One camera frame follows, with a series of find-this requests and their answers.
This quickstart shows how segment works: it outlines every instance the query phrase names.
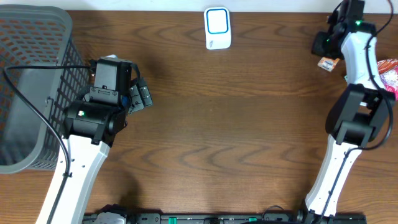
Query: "cable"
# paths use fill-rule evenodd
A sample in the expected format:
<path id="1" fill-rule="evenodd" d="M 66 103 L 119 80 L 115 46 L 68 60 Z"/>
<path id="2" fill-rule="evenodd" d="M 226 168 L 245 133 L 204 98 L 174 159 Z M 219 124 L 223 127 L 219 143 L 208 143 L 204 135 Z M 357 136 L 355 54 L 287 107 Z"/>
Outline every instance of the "cable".
<path id="1" fill-rule="evenodd" d="M 30 68 L 30 69 L 65 69 L 65 68 L 88 68 L 90 69 L 89 66 L 84 66 L 84 65 L 66 65 L 66 66 L 33 66 L 33 65 L 16 65 L 16 66 L 8 66 L 5 67 L 3 70 L 3 77 L 6 80 L 7 84 L 11 87 L 11 89 L 14 91 L 14 93 L 26 104 L 26 106 L 31 109 L 44 123 L 45 125 L 49 128 L 49 130 L 53 133 L 55 138 L 57 138 L 57 141 L 60 143 L 62 152 L 65 156 L 65 173 L 63 174 L 63 179 L 61 182 L 60 189 L 58 190 L 57 196 L 55 197 L 54 204 L 52 206 L 49 218 L 47 220 L 47 224 L 50 224 L 52 221 L 52 218 L 54 216 L 55 210 L 57 209 L 58 202 L 61 198 L 61 194 L 63 192 L 63 189 L 65 188 L 65 184 L 67 183 L 68 177 L 71 177 L 72 174 L 70 174 L 70 157 L 69 153 L 67 151 L 67 148 L 65 147 L 63 141 L 61 140 L 60 135 L 58 132 L 55 130 L 55 128 L 50 124 L 50 121 L 17 89 L 14 84 L 10 81 L 7 71 L 12 70 L 12 69 L 25 69 L 25 68 Z"/>
<path id="2" fill-rule="evenodd" d="M 264 211 L 264 213 L 262 214 L 262 219 L 263 219 L 263 220 L 266 219 L 266 213 L 267 213 L 270 209 L 272 209 L 272 208 L 280 208 L 280 209 L 284 210 L 284 208 L 282 208 L 282 207 L 279 206 L 279 205 L 270 206 L 270 207 L 268 207 L 268 208 Z"/>
<path id="3" fill-rule="evenodd" d="M 378 147 L 380 147 L 384 143 L 386 143 L 386 141 L 388 140 L 388 138 L 390 137 L 391 132 L 392 132 L 392 127 L 393 127 L 393 124 L 394 124 L 394 114 L 392 112 L 392 106 L 390 104 L 390 101 L 387 99 L 386 95 L 384 94 L 384 91 L 382 90 L 382 88 L 380 88 L 380 86 L 374 80 L 374 75 L 372 74 L 372 70 L 371 70 L 371 64 L 370 64 L 370 59 L 369 59 L 369 50 L 368 50 L 370 48 L 370 42 L 372 41 L 373 37 L 377 36 L 384 28 L 386 28 L 388 26 L 388 24 L 390 24 L 390 22 L 392 20 L 392 17 L 394 16 L 394 6 L 392 5 L 391 0 L 387 0 L 387 1 L 390 4 L 390 9 L 391 9 L 390 18 L 375 34 L 372 34 L 372 36 L 369 38 L 368 42 L 366 43 L 366 49 L 367 50 L 365 51 L 365 53 L 366 53 L 366 65 L 368 67 L 369 78 L 372 81 L 373 85 L 376 87 L 376 89 L 379 91 L 379 93 L 381 94 L 383 100 L 386 102 L 386 105 L 387 105 L 387 110 L 388 110 L 388 113 L 389 113 L 388 129 L 387 129 L 386 134 L 384 135 L 383 139 L 379 143 L 377 143 L 376 145 L 371 146 L 371 147 L 356 147 L 356 148 L 353 148 L 353 149 L 349 149 L 349 150 L 347 150 L 347 152 L 345 152 L 345 156 L 344 156 L 343 162 L 341 163 L 340 169 L 339 169 L 339 171 L 337 173 L 337 176 L 335 178 L 333 186 L 331 187 L 331 190 L 329 191 L 328 199 L 326 200 L 325 206 L 323 207 L 322 214 L 321 214 L 319 220 L 317 221 L 317 223 L 320 223 L 322 221 L 323 217 L 325 216 L 326 209 L 329 206 L 329 202 L 330 202 L 331 196 L 333 195 L 333 192 L 335 190 L 337 181 L 338 181 L 338 179 L 340 177 L 340 174 L 341 174 L 341 172 L 342 172 L 342 170 L 344 168 L 344 165 L 345 165 L 345 163 L 347 161 L 347 158 L 348 158 L 349 154 L 352 151 L 354 151 L 354 150 L 370 151 L 370 150 L 377 149 Z"/>

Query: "gray plastic basket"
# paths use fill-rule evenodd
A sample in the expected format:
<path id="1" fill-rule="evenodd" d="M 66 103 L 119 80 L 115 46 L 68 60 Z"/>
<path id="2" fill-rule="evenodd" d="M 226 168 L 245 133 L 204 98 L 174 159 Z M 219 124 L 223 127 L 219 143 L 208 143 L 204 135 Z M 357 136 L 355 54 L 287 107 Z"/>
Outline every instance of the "gray plastic basket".
<path id="1" fill-rule="evenodd" d="M 73 44 L 72 20 L 62 9 L 0 6 L 0 67 L 83 65 Z M 62 111 L 88 83 L 84 69 L 12 70 L 11 81 L 60 132 Z M 0 174 L 56 166 L 59 143 L 0 78 Z"/>

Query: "basket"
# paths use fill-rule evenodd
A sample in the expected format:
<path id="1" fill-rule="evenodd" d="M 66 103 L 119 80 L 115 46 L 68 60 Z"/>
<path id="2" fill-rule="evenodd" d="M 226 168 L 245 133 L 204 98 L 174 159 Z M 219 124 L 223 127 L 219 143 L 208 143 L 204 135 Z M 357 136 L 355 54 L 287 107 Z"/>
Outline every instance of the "basket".
<path id="1" fill-rule="evenodd" d="M 0 6 L 0 67 L 83 65 L 73 44 L 72 19 L 56 7 Z M 10 79 L 61 134 L 62 111 L 88 83 L 82 68 L 11 70 Z M 59 143 L 0 78 L 0 174 L 54 170 Z"/>

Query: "blue outline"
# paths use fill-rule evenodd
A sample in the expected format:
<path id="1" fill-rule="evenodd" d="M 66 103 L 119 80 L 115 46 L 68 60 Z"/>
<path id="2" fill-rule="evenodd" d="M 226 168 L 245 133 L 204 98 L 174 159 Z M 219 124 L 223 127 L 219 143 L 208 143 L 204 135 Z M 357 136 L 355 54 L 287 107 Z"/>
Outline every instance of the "blue outline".
<path id="1" fill-rule="evenodd" d="M 209 12 L 210 11 L 219 11 L 222 10 L 225 12 L 225 17 L 226 17 L 226 31 L 225 32 L 217 32 L 217 33 L 212 33 L 210 32 L 210 27 L 209 27 Z M 209 32 L 209 34 L 225 34 L 226 32 L 229 31 L 229 25 L 228 25 L 228 13 L 225 9 L 210 9 L 206 12 L 206 20 L 207 20 L 207 32 Z"/>

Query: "wooden tabletop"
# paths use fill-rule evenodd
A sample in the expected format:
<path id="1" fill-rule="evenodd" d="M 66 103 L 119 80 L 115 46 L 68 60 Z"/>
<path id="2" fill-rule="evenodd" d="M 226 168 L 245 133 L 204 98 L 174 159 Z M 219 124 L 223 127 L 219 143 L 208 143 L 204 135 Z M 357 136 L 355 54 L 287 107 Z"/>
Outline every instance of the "wooden tabletop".
<path id="1" fill-rule="evenodd" d="M 116 136 L 87 212 L 112 203 L 164 213 L 299 208 L 325 155 L 326 116 L 346 86 L 344 61 L 330 73 L 310 53 L 326 14 L 231 13 L 232 45 L 214 51 L 201 12 L 69 14 L 82 57 L 136 62 L 154 101 Z M 366 19 L 380 27 L 387 16 Z M 397 40 L 394 20 L 377 59 L 397 58 Z M 360 155 L 338 211 L 398 223 L 397 133 Z M 1 175 L 0 223 L 35 222 L 52 175 Z"/>

